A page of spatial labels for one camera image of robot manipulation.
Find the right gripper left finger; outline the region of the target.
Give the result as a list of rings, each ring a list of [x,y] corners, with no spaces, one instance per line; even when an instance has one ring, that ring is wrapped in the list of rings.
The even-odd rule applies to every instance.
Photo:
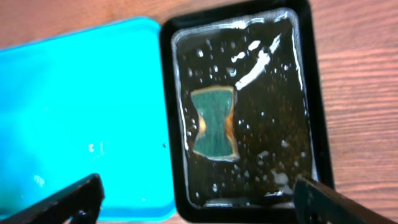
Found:
[[[1,220],[1,224],[95,224],[104,200],[99,174],[90,174],[55,194]]]

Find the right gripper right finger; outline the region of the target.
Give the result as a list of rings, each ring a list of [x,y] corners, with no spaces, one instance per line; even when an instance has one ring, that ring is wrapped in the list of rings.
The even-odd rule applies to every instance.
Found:
[[[297,180],[293,201],[300,224],[397,224],[312,179]]]

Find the green yellow sponge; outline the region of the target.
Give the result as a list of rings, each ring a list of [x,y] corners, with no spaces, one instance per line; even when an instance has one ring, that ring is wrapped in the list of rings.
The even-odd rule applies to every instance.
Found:
[[[234,136],[234,88],[211,86],[191,92],[198,115],[198,134],[193,151],[211,160],[239,158]]]

